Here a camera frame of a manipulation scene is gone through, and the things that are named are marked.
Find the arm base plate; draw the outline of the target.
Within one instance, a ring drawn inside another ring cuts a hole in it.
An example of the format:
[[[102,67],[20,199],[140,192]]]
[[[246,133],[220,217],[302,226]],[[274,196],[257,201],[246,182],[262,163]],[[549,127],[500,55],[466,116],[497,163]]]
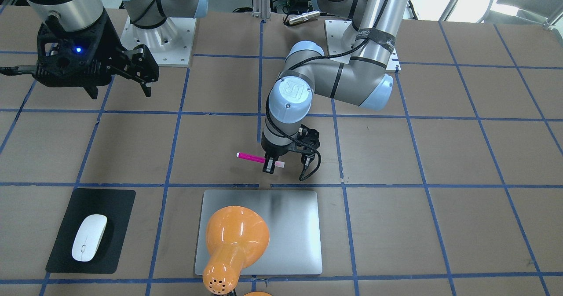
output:
[[[352,27],[352,22],[349,20],[338,21],[336,19],[325,20],[325,34],[328,55],[344,53],[355,46],[356,30]],[[383,64],[387,72],[394,73],[400,71],[400,61],[397,56],[397,51],[388,50],[380,46],[369,46],[367,50],[361,50],[360,54],[354,54],[355,57],[365,57],[374,59]]]
[[[160,67],[189,67],[196,25],[196,18],[167,18],[157,28],[141,29],[127,21],[121,43],[129,50],[146,45]]]

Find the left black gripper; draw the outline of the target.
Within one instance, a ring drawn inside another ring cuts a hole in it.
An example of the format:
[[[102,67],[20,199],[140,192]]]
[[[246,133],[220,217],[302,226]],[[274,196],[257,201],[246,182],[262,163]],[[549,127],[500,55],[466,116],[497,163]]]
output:
[[[292,135],[292,138],[295,140],[297,140],[298,131]],[[283,136],[278,136],[275,132],[276,131],[274,129],[270,129],[269,127],[266,127],[266,129],[262,131],[261,145],[266,152],[262,171],[268,174],[274,173],[276,167],[275,163],[278,161],[280,156],[283,156],[288,152],[300,154],[303,152],[303,150],[299,148],[301,144],[300,142],[296,143]]]

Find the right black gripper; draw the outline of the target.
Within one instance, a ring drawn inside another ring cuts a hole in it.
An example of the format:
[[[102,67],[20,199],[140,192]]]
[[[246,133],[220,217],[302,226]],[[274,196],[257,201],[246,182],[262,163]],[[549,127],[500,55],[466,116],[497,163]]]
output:
[[[99,86],[113,75],[138,82],[146,97],[159,79],[159,66],[146,45],[121,45],[106,11],[90,27],[67,32],[61,19],[49,15],[37,35],[38,59],[33,77],[51,88],[80,87],[96,99]]]

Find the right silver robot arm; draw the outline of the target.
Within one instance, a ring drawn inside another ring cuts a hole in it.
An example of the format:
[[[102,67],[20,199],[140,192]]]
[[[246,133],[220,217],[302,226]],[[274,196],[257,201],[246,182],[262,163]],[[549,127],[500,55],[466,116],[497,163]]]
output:
[[[114,75],[137,82],[145,96],[164,64],[187,65],[188,21],[208,12],[208,0],[121,0],[129,36],[119,36],[101,0],[26,0],[40,17],[37,62],[2,67],[50,88],[77,87],[97,99]]]

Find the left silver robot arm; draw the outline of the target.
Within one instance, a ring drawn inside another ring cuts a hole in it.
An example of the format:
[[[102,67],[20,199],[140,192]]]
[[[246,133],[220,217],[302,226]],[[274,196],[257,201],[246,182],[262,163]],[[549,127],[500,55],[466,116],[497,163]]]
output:
[[[321,162],[318,132],[302,125],[314,94],[381,110],[392,92],[387,74],[388,60],[395,49],[396,35],[408,0],[312,0],[322,13],[351,21],[343,37],[343,53],[326,55],[312,41],[294,44],[283,70],[265,103],[266,121],[261,145],[265,151],[262,170],[272,174],[275,162],[288,152],[300,153],[300,180],[307,169]],[[336,57],[349,55],[341,63]]]

